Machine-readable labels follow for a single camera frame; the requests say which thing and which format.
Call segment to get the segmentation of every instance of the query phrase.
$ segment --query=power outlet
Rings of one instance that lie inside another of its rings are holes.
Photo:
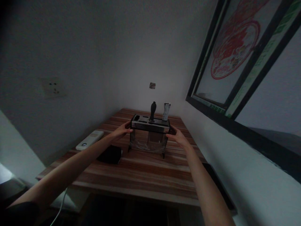
[[[58,77],[39,78],[41,83],[44,99],[66,96],[63,82]]]

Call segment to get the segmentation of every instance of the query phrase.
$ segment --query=black knife handle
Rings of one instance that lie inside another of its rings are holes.
[[[152,104],[151,104],[151,110],[150,110],[150,121],[154,121],[154,115],[155,115],[155,111],[156,111],[156,108],[157,108],[157,105],[156,105],[156,102],[153,102]]]

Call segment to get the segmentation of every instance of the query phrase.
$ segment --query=cable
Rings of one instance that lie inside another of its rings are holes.
[[[62,210],[62,207],[63,207],[63,204],[64,204],[64,200],[65,200],[65,196],[66,196],[66,193],[67,193],[67,189],[68,189],[68,188],[65,189],[65,194],[64,194],[64,197],[63,197],[63,200],[62,200],[62,203],[61,203],[60,210],[59,210],[59,212],[57,213],[57,216],[54,218],[54,220],[53,220],[53,222],[51,223],[50,226],[53,225],[53,223],[55,222],[55,220],[57,219],[57,217],[59,216],[59,214],[60,214],[60,212],[61,212],[61,210]]]

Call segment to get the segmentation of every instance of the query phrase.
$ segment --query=hand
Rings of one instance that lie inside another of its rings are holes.
[[[190,144],[189,144],[188,140],[186,139],[186,137],[183,135],[183,133],[180,130],[178,130],[176,127],[174,127],[172,125],[171,125],[171,127],[176,131],[176,134],[175,135],[166,134],[166,136],[168,138],[174,139],[181,148],[189,146]]]
[[[133,132],[133,129],[129,128],[130,123],[131,123],[131,121],[128,121],[128,122],[122,124],[108,136],[113,138],[113,142],[123,138],[127,133]]]

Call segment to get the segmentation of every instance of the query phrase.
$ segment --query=wooden tabletop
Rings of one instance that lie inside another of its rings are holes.
[[[105,137],[123,123],[131,120],[134,114],[150,115],[149,112],[123,108],[100,125],[97,130],[104,131],[103,137]],[[168,118],[170,123],[185,135],[200,160],[206,162],[181,118],[174,116]],[[164,159],[157,153],[138,150],[128,152],[129,134],[114,142],[113,145],[123,150],[119,164],[106,164],[95,160],[73,182],[74,186],[199,206],[184,150],[173,139],[168,139]],[[41,172],[37,179],[42,179],[76,153],[78,151],[75,149],[70,150]]]

